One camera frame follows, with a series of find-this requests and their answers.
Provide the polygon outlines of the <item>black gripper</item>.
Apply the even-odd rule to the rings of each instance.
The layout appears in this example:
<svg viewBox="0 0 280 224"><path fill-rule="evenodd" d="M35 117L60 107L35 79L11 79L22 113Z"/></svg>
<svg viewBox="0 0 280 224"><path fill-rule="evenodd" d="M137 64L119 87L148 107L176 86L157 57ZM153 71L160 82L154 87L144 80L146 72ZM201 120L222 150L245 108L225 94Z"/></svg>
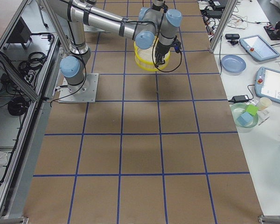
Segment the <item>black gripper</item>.
<svg viewBox="0 0 280 224"><path fill-rule="evenodd" d="M163 66L165 61L165 55L169 52L170 46L162 43L157 43L155 48L155 67L158 68L159 64Z"/></svg>

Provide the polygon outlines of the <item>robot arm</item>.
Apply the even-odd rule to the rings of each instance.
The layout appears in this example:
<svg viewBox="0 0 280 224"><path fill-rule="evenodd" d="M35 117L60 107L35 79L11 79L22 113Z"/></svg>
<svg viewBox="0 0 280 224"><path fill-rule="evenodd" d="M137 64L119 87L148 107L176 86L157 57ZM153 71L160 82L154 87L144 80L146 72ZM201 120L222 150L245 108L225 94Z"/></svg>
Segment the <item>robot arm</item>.
<svg viewBox="0 0 280 224"><path fill-rule="evenodd" d="M50 0L48 5L67 21L73 55L90 57L84 25L129 38L139 49L152 48L150 57L156 69L166 63L165 56L171 48L181 53L181 42L176 32L182 14L176 9L169 9L163 0L154 0L151 7L142 7L136 21L97 8L91 0Z"/></svg>

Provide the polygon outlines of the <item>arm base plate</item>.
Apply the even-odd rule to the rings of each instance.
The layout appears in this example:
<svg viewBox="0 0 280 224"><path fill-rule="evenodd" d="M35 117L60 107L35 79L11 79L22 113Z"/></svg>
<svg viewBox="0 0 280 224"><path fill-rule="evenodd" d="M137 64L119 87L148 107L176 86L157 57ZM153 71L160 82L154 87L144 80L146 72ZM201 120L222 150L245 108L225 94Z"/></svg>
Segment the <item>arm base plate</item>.
<svg viewBox="0 0 280 224"><path fill-rule="evenodd" d="M59 94L59 103L95 103L98 87L98 73L87 73L86 81L83 85L68 85L66 79L63 79L63 85Z"/></svg>

